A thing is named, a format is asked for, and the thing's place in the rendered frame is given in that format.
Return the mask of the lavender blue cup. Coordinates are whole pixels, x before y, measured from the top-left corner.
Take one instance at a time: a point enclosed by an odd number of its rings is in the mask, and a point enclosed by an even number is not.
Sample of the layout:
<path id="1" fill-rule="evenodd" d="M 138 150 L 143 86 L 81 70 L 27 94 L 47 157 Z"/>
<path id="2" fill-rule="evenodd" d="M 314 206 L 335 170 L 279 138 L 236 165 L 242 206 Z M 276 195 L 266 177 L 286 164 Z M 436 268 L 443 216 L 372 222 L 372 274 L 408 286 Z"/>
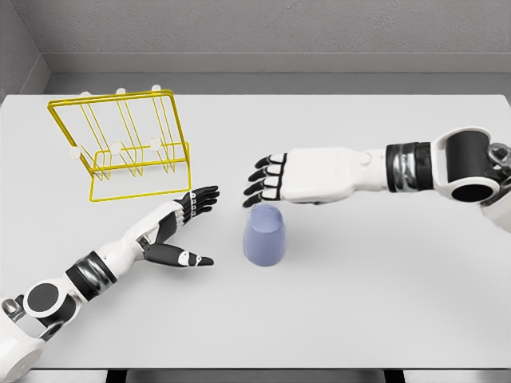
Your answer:
<path id="1" fill-rule="evenodd" d="M 277 207 L 257 204 L 244 230 L 243 250 L 246 258 L 260 267 L 279 263 L 287 249 L 287 232 Z"/>

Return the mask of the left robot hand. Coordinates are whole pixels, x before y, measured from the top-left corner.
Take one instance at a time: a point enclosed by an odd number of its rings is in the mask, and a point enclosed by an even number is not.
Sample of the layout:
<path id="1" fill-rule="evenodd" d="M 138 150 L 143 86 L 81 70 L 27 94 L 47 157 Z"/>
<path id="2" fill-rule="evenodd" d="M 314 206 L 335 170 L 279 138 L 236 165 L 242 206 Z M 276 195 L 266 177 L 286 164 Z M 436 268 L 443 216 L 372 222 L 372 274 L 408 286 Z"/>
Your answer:
<path id="1" fill-rule="evenodd" d="M 147 229 L 137 233 L 136 241 L 141 248 L 141 257 L 171 267 L 212 266 L 212 259 L 167 244 L 166 241 L 192 218 L 211 211 L 219 195 L 217 186 L 198 188 L 180 199 L 164 203 L 160 211 L 154 211 L 145 221 L 140 221 L 148 224 Z"/>

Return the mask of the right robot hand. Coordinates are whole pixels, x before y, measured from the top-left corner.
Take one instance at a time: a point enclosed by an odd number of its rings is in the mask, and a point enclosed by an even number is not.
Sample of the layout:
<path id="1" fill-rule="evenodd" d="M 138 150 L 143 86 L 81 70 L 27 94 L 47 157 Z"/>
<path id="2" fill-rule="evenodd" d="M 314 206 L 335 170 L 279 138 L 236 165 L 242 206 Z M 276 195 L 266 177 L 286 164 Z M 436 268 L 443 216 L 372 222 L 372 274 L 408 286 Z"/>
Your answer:
<path id="1" fill-rule="evenodd" d="M 245 208 L 263 201 L 325 204 L 355 192 L 355 152 L 348 148 L 295 148 L 255 164 L 244 191 Z"/>

